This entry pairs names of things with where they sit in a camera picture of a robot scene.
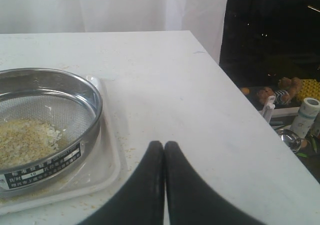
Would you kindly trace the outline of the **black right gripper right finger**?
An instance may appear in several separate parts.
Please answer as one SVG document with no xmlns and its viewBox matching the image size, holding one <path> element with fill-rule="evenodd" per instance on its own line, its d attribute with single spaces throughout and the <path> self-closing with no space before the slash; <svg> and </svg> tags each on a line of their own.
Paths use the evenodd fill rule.
<svg viewBox="0 0 320 225">
<path fill-rule="evenodd" d="M 171 225 L 259 225 L 215 192 L 175 141 L 164 146 L 166 196 Z"/>
</svg>

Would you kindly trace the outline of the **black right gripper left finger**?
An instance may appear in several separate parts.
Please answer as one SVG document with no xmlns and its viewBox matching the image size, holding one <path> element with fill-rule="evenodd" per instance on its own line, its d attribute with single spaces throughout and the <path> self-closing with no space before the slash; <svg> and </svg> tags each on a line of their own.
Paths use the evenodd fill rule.
<svg viewBox="0 0 320 225">
<path fill-rule="evenodd" d="M 164 221 L 164 147 L 151 141 L 139 165 L 120 190 L 83 225 L 162 225 Z"/>
</svg>

